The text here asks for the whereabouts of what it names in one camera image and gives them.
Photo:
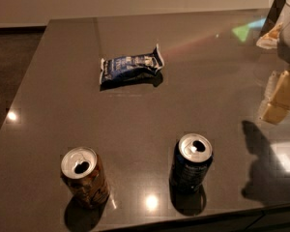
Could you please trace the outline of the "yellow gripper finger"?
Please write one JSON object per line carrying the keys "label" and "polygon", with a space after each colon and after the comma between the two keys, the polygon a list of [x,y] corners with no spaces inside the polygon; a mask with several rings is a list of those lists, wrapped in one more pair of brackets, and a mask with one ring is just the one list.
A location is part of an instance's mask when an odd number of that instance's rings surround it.
{"label": "yellow gripper finger", "polygon": [[278,124],[290,113],[290,69],[273,71],[269,77],[264,100],[260,104],[260,119]]}
{"label": "yellow gripper finger", "polygon": [[281,29],[282,29],[282,22],[277,24],[268,33],[260,37],[256,45],[264,49],[276,49]]}

